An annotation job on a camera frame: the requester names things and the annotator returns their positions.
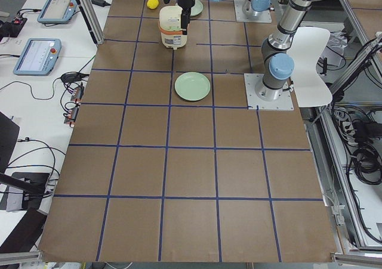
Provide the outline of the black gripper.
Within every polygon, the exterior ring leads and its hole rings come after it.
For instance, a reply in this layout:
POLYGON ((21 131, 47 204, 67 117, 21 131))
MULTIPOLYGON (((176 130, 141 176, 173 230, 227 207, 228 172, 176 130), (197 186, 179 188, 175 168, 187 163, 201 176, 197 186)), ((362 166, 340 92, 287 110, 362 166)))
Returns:
POLYGON ((195 0, 177 0, 181 11, 181 31, 183 35, 187 35, 187 22, 190 21, 191 9, 195 5, 195 0))

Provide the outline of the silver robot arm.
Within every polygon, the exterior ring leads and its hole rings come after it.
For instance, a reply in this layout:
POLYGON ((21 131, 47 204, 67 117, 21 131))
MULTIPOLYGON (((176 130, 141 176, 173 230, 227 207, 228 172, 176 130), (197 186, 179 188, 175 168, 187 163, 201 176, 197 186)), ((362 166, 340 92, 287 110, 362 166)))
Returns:
POLYGON ((289 0, 277 29, 263 42, 261 52, 265 73, 262 81, 255 86, 256 95, 260 99, 275 101, 283 92, 284 83, 294 71, 294 61, 286 51, 290 49, 297 28, 313 1, 321 0, 289 0))
POLYGON ((271 0, 246 0, 242 10, 246 21, 271 23, 271 0))

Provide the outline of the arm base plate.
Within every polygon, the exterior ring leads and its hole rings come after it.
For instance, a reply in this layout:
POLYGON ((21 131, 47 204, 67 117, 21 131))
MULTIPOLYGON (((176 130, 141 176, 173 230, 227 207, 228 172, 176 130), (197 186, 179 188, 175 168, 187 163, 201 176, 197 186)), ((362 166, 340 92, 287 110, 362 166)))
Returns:
POLYGON ((294 110, 291 93, 285 82, 281 89, 267 88, 262 73, 245 73, 245 90, 249 110, 292 111, 294 110))
POLYGON ((271 0, 234 0, 238 22, 271 23, 271 0))

